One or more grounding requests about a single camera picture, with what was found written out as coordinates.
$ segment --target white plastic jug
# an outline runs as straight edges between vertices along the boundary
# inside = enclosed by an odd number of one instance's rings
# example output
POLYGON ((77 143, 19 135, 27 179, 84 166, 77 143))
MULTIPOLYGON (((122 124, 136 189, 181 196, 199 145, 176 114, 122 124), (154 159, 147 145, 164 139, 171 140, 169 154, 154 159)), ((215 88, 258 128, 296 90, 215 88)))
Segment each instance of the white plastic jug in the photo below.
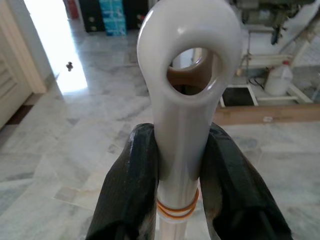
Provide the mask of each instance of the white plastic jug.
POLYGON ((264 86, 264 91, 272 96, 283 96, 291 84, 293 74, 289 61, 283 61, 281 66, 271 70, 264 86))

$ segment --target wooden plank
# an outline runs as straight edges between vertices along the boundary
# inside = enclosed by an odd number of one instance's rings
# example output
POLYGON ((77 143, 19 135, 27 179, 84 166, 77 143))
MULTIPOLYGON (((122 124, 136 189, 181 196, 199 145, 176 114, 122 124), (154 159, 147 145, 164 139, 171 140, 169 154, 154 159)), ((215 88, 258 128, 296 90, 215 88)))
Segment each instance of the wooden plank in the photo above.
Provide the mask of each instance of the wooden plank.
POLYGON ((231 106, 217 108, 218 125, 266 124, 320 121, 320 104, 282 106, 231 106))

